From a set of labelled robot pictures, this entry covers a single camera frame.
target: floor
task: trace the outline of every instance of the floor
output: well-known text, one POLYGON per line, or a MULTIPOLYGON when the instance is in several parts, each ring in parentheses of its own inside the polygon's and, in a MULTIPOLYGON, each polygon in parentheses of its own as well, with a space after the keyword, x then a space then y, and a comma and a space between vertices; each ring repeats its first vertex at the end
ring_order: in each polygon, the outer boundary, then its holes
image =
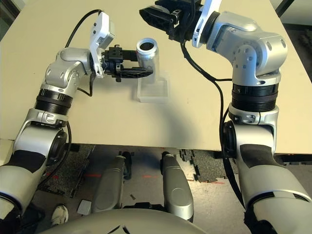
MULTIPOLYGON (((288 31, 292 42, 299 53, 305 69, 312 81, 312 57, 308 50, 300 43, 298 37, 301 32, 288 31)), ((162 176, 159 170, 161 153, 166 150, 173 154, 179 154, 177 149, 126 147, 126 146, 96 146, 89 155, 89 165, 86 169, 83 181, 78 187, 75 196, 55 195, 47 192, 37 191, 33 202, 44 207, 46 218, 39 224, 36 233, 42 232, 50 227, 50 217, 56 204, 64 203, 69 209, 69 220, 80 218, 77 208, 81 199, 91 200, 93 192, 99 181, 99 176, 105 165, 119 151, 134 152, 133 178, 124 183, 122 203, 133 205, 136 202, 149 201, 152 204, 163 204, 162 176)), ((180 166, 189 179, 189 185, 194 197, 194 224, 209 233, 232 233, 249 234, 250 231, 243 223, 244 210, 236 199, 227 179, 222 176, 213 183, 200 183, 193 181, 194 167, 189 162, 184 162, 177 157, 180 166)), ((223 173, 223 168, 218 163, 206 167, 223 173)), ((309 195, 312 196, 312 165, 288 165, 294 175, 299 179, 309 195)))

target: white bracket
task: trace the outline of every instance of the white bracket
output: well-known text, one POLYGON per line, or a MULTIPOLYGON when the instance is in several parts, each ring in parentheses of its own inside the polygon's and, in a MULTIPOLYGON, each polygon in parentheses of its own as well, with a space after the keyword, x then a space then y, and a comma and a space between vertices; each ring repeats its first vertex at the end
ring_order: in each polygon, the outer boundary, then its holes
POLYGON ((109 16, 101 12, 91 29, 90 52, 93 59, 96 78, 103 78, 104 71, 101 66, 101 53, 115 38, 115 27, 109 16))
POLYGON ((193 37, 192 37, 192 46, 199 48, 202 46, 202 43, 200 43, 200 37, 201 33, 203 32, 203 29, 205 27, 205 24, 214 11, 219 11, 219 7, 221 5, 222 0, 206 0, 205 5, 201 9, 201 15, 197 21, 193 37))

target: black rubber cover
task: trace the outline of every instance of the black rubber cover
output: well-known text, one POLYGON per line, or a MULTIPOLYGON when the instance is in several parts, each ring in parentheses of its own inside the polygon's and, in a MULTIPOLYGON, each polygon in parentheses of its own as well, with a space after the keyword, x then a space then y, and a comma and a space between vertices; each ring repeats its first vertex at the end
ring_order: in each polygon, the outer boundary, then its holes
POLYGON ((16 166, 29 170, 31 173, 37 171, 44 163, 45 156, 31 151, 16 150, 10 161, 4 166, 16 166))
POLYGON ((244 144, 240 146, 240 153, 245 164, 251 168, 259 165, 282 167, 272 155, 272 149, 266 145, 244 144))
POLYGON ((267 220, 257 220, 254 214, 254 207, 247 208, 244 223, 252 234, 277 234, 272 224, 267 220))

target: clear plastic container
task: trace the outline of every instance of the clear plastic container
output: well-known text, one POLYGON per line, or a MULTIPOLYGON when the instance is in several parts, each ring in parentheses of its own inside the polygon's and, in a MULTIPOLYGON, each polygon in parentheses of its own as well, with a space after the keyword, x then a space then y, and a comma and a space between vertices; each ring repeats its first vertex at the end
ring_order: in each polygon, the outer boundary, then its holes
POLYGON ((140 67, 153 70, 153 74, 138 79, 138 99, 140 102, 149 103, 167 102, 169 83, 167 79, 160 76, 157 42, 152 38, 144 38, 136 44, 136 52, 140 67))

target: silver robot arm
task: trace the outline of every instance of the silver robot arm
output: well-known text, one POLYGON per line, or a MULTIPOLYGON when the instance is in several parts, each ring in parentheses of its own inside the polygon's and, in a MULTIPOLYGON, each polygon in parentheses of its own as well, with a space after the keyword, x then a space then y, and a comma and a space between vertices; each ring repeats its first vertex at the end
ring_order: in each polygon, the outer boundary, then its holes
POLYGON ((46 166, 62 158, 67 139, 63 128, 69 126, 67 114, 75 92, 84 77, 103 77, 99 66, 102 49, 113 38, 112 23, 102 12, 91 31, 90 50, 64 48, 48 66, 36 104, 29 109, 16 137, 10 161, 0 166, 0 233, 18 231, 20 217, 46 166))
POLYGON ((220 3, 159 0, 140 14, 169 39, 192 40, 197 48, 205 44, 233 66, 231 120, 224 124, 222 148, 239 170, 245 224, 252 233, 308 233, 312 199, 273 158, 279 111, 275 101, 287 46, 280 35, 262 31, 252 19, 218 13, 220 3), (194 23, 187 28, 194 8, 194 23))

